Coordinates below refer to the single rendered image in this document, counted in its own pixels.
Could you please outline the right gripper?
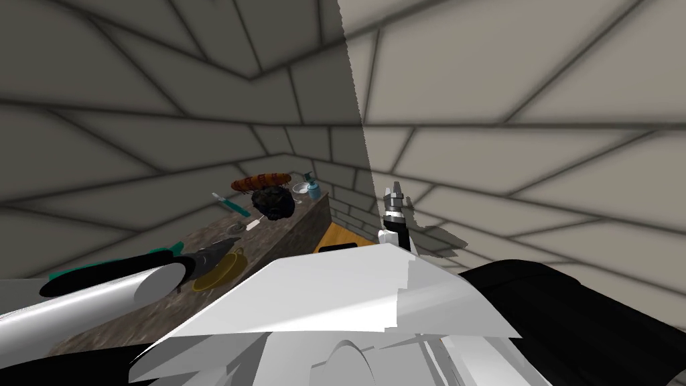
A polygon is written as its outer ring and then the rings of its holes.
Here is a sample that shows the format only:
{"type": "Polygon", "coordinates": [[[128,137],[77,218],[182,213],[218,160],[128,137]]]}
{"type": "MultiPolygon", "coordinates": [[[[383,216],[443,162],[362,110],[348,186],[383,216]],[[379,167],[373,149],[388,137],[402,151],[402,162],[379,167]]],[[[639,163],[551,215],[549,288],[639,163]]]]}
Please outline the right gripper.
{"type": "Polygon", "coordinates": [[[393,183],[393,191],[390,188],[385,188],[383,201],[385,206],[384,216],[403,216],[404,195],[400,182],[395,181],[393,183]]]}

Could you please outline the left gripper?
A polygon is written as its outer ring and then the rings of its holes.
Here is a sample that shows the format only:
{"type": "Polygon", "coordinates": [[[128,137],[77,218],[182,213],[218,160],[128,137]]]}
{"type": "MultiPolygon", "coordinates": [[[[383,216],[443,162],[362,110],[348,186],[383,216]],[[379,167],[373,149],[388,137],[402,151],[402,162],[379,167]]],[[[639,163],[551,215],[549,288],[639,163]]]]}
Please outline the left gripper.
{"type": "Polygon", "coordinates": [[[194,261],[195,266],[192,275],[206,275],[215,269],[238,241],[240,241],[239,238],[229,238],[217,242],[215,247],[207,247],[194,253],[184,254],[185,257],[190,257],[194,261]]]}

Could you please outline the yellow mug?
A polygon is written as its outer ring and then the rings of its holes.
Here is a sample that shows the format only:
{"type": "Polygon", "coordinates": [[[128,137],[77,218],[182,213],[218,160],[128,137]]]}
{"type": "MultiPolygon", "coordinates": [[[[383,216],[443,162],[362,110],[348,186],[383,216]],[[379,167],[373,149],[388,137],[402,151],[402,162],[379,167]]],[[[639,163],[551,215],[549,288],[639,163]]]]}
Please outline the yellow mug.
{"type": "Polygon", "coordinates": [[[248,259],[244,248],[239,247],[227,253],[214,269],[195,279],[192,284],[192,290],[194,292],[205,292],[230,283],[246,270],[247,265],[248,259]]]}

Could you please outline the black lumpy object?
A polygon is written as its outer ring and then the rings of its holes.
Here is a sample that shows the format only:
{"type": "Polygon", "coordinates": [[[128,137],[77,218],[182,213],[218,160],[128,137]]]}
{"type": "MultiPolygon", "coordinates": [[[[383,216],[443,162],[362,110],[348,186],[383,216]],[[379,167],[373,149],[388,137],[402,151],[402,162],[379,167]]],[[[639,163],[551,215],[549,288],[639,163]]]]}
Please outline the black lumpy object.
{"type": "Polygon", "coordinates": [[[268,220],[290,218],[295,211],[291,192],[281,186],[267,186],[251,194],[253,206],[268,220]]]}

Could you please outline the brown bread loaf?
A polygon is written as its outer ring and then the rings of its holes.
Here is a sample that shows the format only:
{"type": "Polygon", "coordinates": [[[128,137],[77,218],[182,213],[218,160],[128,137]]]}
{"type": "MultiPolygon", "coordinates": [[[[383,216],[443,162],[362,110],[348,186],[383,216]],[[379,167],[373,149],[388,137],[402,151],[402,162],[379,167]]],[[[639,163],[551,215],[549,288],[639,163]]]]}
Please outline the brown bread loaf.
{"type": "Polygon", "coordinates": [[[270,186],[286,186],[291,179],[290,174],[284,173],[259,174],[242,180],[235,180],[230,187],[236,192],[248,194],[270,186]]]}

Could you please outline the teal soap bottle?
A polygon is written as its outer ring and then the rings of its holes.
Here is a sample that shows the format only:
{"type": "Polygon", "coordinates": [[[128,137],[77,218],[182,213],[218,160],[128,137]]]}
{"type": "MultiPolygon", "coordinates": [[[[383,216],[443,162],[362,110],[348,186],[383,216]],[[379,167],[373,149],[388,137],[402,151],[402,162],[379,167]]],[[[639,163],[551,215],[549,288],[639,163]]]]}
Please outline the teal soap bottle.
{"type": "Polygon", "coordinates": [[[307,182],[307,193],[309,197],[312,200],[318,200],[321,197],[322,193],[318,183],[312,176],[312,172],[305,173],[303,176],[305,178],[305,181],[307,182]]]}

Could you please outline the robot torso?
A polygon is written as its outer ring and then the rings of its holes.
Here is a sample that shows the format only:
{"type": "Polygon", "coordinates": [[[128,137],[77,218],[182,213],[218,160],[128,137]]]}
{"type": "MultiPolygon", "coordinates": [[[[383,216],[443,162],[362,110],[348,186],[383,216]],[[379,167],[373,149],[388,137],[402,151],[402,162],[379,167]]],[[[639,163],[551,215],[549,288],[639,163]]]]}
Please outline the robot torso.
{"type": "Polygon", "coordinates": [[[149,386],[552,386],[465,279],[383,244],[279,259],[150,346],[149,386]]]}

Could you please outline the teal handled knife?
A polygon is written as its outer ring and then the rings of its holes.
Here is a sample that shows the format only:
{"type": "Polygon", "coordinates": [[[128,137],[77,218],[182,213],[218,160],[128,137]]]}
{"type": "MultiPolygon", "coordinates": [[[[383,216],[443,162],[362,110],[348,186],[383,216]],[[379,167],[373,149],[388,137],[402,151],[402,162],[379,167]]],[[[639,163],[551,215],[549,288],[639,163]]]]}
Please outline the teal handled knife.
{"type": "Polygon", "coordinates": [[[212,196],[216,198],[219,202],[221,202],[223,205],[227,206],[227,208],[231,209],[232,211],[236,212],[237,214],[241,215],[242,217],[249,218],[251,216],[251,213],[242,208],[242,206],[226,199],[223,196],[220,196],[216,193],[212,193],[212,196]]]}

